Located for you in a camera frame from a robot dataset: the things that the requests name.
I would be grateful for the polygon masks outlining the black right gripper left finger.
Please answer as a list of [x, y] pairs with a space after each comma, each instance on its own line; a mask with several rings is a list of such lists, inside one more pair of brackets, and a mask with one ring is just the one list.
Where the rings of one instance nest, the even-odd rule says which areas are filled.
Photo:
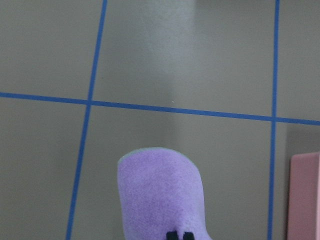
[[169, 231], [166, 233], [166, 240], [178, 240], [177, 231]]

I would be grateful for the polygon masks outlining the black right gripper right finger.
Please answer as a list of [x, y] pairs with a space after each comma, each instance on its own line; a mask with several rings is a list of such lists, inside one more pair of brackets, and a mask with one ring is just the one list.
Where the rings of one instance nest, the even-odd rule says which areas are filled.
[[183, 240], [194, 240], [194, 234], [192, 232], [184, 232]]

